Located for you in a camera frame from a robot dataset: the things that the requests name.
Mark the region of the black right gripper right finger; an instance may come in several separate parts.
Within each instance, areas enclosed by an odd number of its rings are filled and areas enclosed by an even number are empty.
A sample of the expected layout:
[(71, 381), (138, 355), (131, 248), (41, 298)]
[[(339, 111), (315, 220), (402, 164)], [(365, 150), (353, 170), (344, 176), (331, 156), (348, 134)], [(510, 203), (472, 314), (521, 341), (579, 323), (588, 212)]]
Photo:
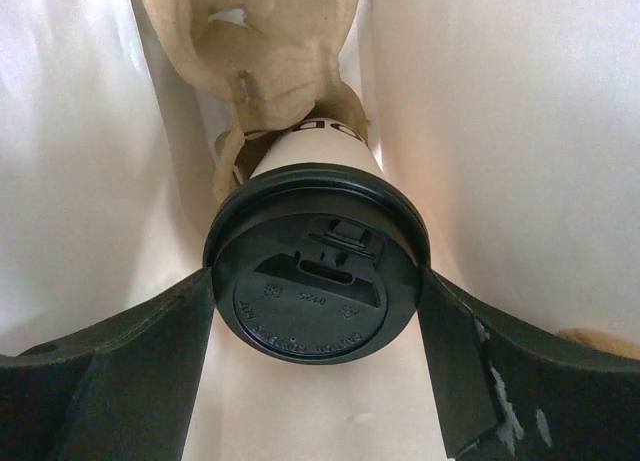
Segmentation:
[(428, 267), (418, 316), (448, 458), (638, 459), (638, 361), (532, 326)]

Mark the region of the black coffee cup lid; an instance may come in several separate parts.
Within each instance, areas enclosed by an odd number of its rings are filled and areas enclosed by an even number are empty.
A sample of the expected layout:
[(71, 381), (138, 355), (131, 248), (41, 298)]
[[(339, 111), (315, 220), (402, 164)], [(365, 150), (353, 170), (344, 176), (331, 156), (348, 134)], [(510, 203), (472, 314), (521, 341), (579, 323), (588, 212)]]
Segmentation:
[(302, 163), (265, 172), (221, 204), (205, 242), (218, 312), (276, 359), (336, 365), (409, 324), (430, 259), (425, 224), (363, 170)]

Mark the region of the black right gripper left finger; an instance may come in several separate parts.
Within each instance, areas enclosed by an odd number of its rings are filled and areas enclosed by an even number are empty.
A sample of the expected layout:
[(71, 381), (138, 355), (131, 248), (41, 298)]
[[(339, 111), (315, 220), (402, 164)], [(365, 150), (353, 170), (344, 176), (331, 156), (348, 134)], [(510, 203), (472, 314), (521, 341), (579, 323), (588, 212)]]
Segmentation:
[(202, 269), (102, 322), (2, 356), (2, 459), (181, 459), (213, 314)]

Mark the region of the brown pulp cup carrier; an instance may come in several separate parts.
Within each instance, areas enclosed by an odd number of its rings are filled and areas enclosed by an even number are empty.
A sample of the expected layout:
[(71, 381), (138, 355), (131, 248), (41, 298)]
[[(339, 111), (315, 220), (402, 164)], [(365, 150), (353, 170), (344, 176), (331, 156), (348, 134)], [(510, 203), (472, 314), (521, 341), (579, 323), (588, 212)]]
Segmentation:
[(141, 1), (177, 73), (230, 109), (213, 177), (217, 201), (238, 185), (233, 167), (247, 133), (285, 130), (321, 108), (368, 136), (339, 63), (359, 0)]

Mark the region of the brown paper bag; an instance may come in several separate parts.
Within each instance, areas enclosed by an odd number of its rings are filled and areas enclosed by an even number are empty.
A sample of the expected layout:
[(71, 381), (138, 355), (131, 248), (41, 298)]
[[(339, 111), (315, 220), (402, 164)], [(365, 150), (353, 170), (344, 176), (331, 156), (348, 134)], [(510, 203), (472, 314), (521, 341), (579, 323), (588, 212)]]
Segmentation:
[[(639, 0), (360, 0), (340, 56), (435, 269), (551, 332), (639, 339)], [(140, 0), (1, 0), (1, 350), (195, 271), (225, 106)], [(313, 368), (213, 325), (188, 460), (441, 460), (420, 330)]]

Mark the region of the white paper coffee cup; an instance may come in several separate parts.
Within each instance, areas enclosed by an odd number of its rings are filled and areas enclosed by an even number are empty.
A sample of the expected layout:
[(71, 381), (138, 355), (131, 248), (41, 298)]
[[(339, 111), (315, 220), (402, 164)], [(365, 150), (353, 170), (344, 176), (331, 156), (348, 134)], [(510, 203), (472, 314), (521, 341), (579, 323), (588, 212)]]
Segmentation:
[(385, 178), (366, 141), (349, 126), (330, 118), (305, 119), (278, 136), (250, 178), (303, 163), (342, 165)]

